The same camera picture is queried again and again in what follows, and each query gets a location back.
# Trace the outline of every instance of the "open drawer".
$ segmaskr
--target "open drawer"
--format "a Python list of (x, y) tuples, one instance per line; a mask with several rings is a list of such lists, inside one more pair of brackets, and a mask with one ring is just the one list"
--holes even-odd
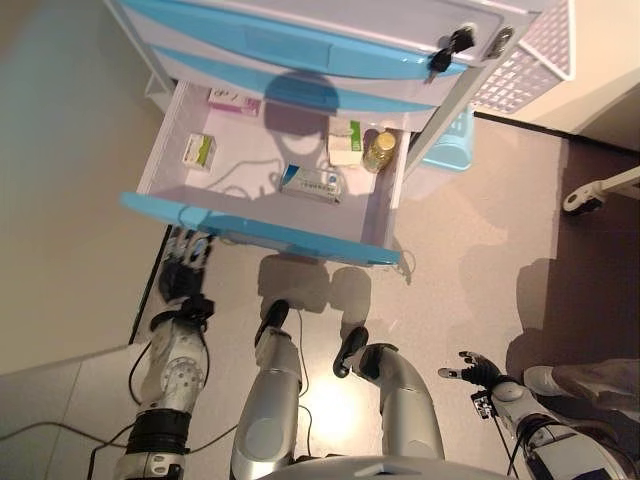
[[(409, 134), (398, 132), (394, 161), (380, 174), (338, 169), (339, 204), (283, 194), (286, 164), (327, 168), (327, 117), (266, 103), (259, 117), (211, 109), (209, 88), (181, 81), (137, 193), (122, 202), (163, 222), (282, 252), (359, 265), (389, 265)], [(181, 158), (191, 133), (215, 138), (211, 173)]]

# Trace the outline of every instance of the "drawer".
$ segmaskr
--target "drawer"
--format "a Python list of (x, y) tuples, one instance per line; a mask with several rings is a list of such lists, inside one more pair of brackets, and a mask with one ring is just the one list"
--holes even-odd
[[(415, 112), (441, 105), (467, 68), (453, 62), (428, 84), (427, 52), (183, 2), (121, 3), (171, 76), (202, 83), (204, 74), (211, 82), (251, 88), (254, 96), (265, 94), (270, 78), (312, 72), (339, 92), (345, 109), (417, 117)], [(409, 129), (420, 130), (425, 123), (423, 116)]]
[(174, 78), (211, 88), (239, 90), (250, 97), (275, 100), (325, 115), (419, 131), (436, 111), (428, 105), (335, 88), (320, 75), (288, 72), (276, 76), (165, 48), (157, 47), (154, 51)]
[[(285, 164), (326, 167), (327, 117), (270, 102), (258, 118), (209, 107), (209, 89), (181, 81), (136, 193), (124, 205), (163, 222), (282, 252), (359, 265), (389, 265), (409, 133), (398, 132), (394, 161), (379, 175), (339, 169), (342, 202), (278, 191)], [(211, 173), (181, 162), (190, 133), (213, 135)]]

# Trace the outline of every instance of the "gray floor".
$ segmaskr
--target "gray floor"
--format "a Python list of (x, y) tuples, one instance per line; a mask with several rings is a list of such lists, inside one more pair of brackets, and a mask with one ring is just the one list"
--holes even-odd
[[(216, 243), (205, 282), (217, 307), (207, 332), (213, 371), (194, 412), (191, 446), (237, 421), (255, 375), (259, 312), (278, 297), (301, 309), (310, 375), (302, 403), (313, 413), (317, 456), (379, 452), (377, 392), (358, 378), (331, 373), (340, 332), (365, 320), (372, 341), (396, 344), (423, 374), (448, 459), (499, 472), (506, 456), (493, 424), (473, 411), (475, 389), (436, 374), (441, 366), (460, 365), (459, 350), (481, 352), (514, 375), (537, 362), (638, 356), (638, 203), (612, 198), (605, 210), (580, 219), (558, 211), (567, 190), (636, 160), (488, 121), (476, 126), (471, 170), (425, 168), (407, 182), (396, 227), (403, 268), (303, 262)], [(143, 325), (159, 308), (151, 299)], [(298, 338), (295, 312), (285, 328)], [(55, 417), (112, 435), (135, 412), (126, 375), (139, 351), (136, 345), (0, 378), (0, 434)], [(307, 425), (301, 411), (298, 454)], [(622, 428), (637, 436), (637, 426)], [(231, 441), (228, 436), (189, 457), (186, 478), (226, 479)], [(1, 476), (84, 478), (90, 445), (67, 433), (32, 432), (0, 444)], [(103, 451), (94, 478), (110, 478), (118, 454)]]

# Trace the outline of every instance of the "white basket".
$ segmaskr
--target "white basket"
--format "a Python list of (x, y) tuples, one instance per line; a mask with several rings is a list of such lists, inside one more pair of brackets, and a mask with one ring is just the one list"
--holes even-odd
[(472, 100), (504, 113), (513, 113), (575, 75), (573, 0), (560, 0), (533, 23)]

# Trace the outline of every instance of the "yellow bottle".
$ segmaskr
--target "yellow bottle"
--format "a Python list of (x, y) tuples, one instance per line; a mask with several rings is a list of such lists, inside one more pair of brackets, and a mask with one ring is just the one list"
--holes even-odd
[(393, 150), (396, 148), (396, 137), (393, 133), (382, 132), (373, 141), (364, 154), (362, 163), (371, 173), (378, 173), (393, 159)]

